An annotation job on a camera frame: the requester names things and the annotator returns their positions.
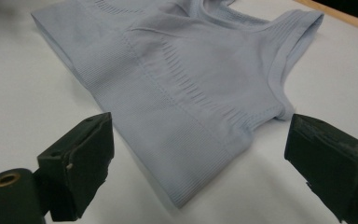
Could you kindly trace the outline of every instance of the neckline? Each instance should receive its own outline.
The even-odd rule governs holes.
[[[285,20],[286,18],[290,17],[290,15],[292,15],[294,12],[297,11],[296,9],[289,10],[289,11],[284,12],[281,16],[279,16],[275,20],[267,21],[267,20],[259,19],[257,17],[253,17],[253,16],[249,16],[249,15],[240,13],[239,11],[231,9],[230,7],[221,8],[221,6],[219,6],[217,8],[217,10],[224,10],[228,15],[231,15],[231,16],[237,17],[237,18],[241,18],[243,20],[249,20],[249,21],[256,20],[256,21],[264,22],[264,24],[259,24],[259,25],[246,25],[246,24],[242,24],[239,22],[224,20],[224,19],[215,17],[214,15],[209,13],[208,10],[205,8],[205,3],[207,1],[210,1],[210,0],[200,0],[199,11],[198,11],[200,17],[202,17],[206,21],[209,21],[214,24],[218,24],[220,26],[224,26],[224,27],[231,28],[231,29],[241,29],[243,31],[265,30],[265,29],[269,28],[270,26]]]

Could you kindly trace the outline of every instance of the white table surface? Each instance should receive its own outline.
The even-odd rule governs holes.
[[[39,153],[82,119],[103,112],[30,16],[53,2],[0,0],[0,172],[35,171]],[[310,10],[291,0],[238,0],[232,7],[268,20],[289,9]],[[325,16],[285,92],[297,113],[358,138],[358,28]],[[258,128],[249,150],[182,209],[168,201],[115,131],[107,181],[76,223],[338,223],[283,158],[289,124],[272,120]]]

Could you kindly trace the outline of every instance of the black clamp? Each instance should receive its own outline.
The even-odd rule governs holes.
[[[358,139],[322,120],[295,114],[284,157],[340,222],[358,224]]]
[[[38,157],[39,169],[0,174],[0,224],[43,224],[82,217],[114,157],[110,113],[84,119]]]

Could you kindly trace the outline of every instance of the garment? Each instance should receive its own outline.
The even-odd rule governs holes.
[[[282,84],[323,19],[292,10],[264,21],[231,2],[67,0],[33,13],[178,207],[251,145],[257,126],[292,117]]]

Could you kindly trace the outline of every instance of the seamless fabric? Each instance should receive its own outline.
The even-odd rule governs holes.
[[[265,21],[230,3],[66,0],[33,13],[178,207],[251,145],[256,127],[292,117],[282,84],[323,19],[292,10]]]

